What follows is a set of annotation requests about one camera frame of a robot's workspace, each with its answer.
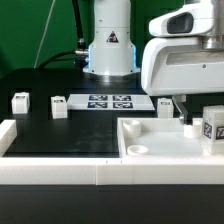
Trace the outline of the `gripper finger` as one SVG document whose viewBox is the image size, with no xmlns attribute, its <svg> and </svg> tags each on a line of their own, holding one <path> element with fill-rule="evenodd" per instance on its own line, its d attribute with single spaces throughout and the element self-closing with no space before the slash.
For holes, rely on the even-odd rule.
<svg viewBox="0 0 224 224">
<path fill-rule="evenodd" d="M 179 121 L 182 125 L 190 125 L 191 118 L 189 117 L 189 113 L 186 110 L 184 103 L 186 102 L 185 95 L 174 95 L 172 97 L 172 101 L 179 112 Z"/>
</svg>

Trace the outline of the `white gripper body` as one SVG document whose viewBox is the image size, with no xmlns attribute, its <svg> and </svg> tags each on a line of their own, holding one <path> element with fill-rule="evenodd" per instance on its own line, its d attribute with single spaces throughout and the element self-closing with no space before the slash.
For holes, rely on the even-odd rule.
<svg viewBox="0 0 224 224">
<path fill-rule="evenodd" d="M 224 50 L 198 37 L 154 38 L 143 53 L 141 86 L 150 96 L 224 92 Z"/>
</svg>

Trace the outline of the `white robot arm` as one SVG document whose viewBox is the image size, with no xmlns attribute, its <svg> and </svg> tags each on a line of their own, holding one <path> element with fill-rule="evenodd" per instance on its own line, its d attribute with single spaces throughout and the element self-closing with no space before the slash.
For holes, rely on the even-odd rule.
<svg viewBox="0 0 224 224">
<path fill-rule="evenodd" d="M 86 73 L 109 82 L 139 72 L 148 95 L 173 97 L 184 124 L 191 121 L 184 95 L 224 92 L 224 0 L 184 0 L 151 20 L 153 39 L 140 67 L 130 41 L 130 0 L 94 0 L 94 15 Z"/>
</svg>

